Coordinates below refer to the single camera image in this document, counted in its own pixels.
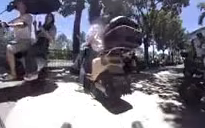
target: motorcycle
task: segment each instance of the motorcycle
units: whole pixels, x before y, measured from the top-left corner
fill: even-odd
[[[200,47],[202,40],[198,35],[201,33],[191,41],[191,50],[181,53],[184,58],[184,82],[180,96],[188,105],[198,104],[205,99],[205,47]]]
[[[84,79],[84,88],[93,97],[119,99],[122,95],[131,94],[130,71],[126,68],[131,65],[126,63],[126,59],[130,59],[129,52],[140,45],[137,29],[137,24],[131,19],[116,17],[103,32],[103,50],[90,59],[93,50],[90,53],[86,48],[85,62],[89,65],[81,66],[81,70],[90,68],[91,71],[80,71],[80,77]]]

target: street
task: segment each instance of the street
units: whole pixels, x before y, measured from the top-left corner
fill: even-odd
[[[0,116],[6,128],[205,128],[205,103],[187,108],[179,98],[181,72],[174,66],[133,75],[134,93],[112,103],[76,91],[77,77],[59,70],[35,85],[0,83]]]

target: tire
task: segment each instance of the tire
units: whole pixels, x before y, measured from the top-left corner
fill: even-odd
[[[199,104],[203,97],[201,90],[190,82],[182,84],[179,93],[184,103],[190,106]]]

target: rider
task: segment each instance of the rider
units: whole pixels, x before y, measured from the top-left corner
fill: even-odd
[[[36,56],[46,57],[48,53],[49,43],[53,42],[56,36],[55,18],[52,13],[49,13],[45,17],[43,26],[39,26],[37,31],[36,22],[34,22],[35,34],[37,42],[28,50],[25,56],[26,75],[25,80],[31,81],[38,78]]]
[[[6,57],[10,66],[11,74],[9,80],[17,78],[15,70],[15,54],[26,51],[31,46],[31,25],[32,16],[28,14],[27,7],[22,0],[14,0],[15,9],[19,11],[19,17],[9,23],[1,23],[4,27],[14,28],[15,40],[17,43],[7,45]]]

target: blue sky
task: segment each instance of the blue sky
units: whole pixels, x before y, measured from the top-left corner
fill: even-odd
[[[204,2],[205,0],[191,0],[190,6],[183,9],[183,12],[181,14],[181,18],[183,20],[183,27],[185,27],[189,32],[197,29],[198,26],[198,16],[200,14],[200,11],[197,9],[197,4],[199,2]],[[6,7],[6,5],[10,2],[10,0],[0,0],[0,12],[3,11]],[[6,12],[3,15],[0,16],[0,19],[3,21],[9,21],[15,18],[18,15],[16,11],[13,12]],[[56,18],[56,26],[59,33],[65,33],[68,38],[71,39],[72,37],[72,30],[73,30],[73,21],[74,21],[74,15],[69,16],[67,18],[64,18],[63,16],[55,13]],[[37,20],[43,20],[44,16],[37,16]],[[87,10],[83,11],[82,16],[82,23],[81,23],[81,31],[87,32],[89,28],[88,23],[88,15]]]

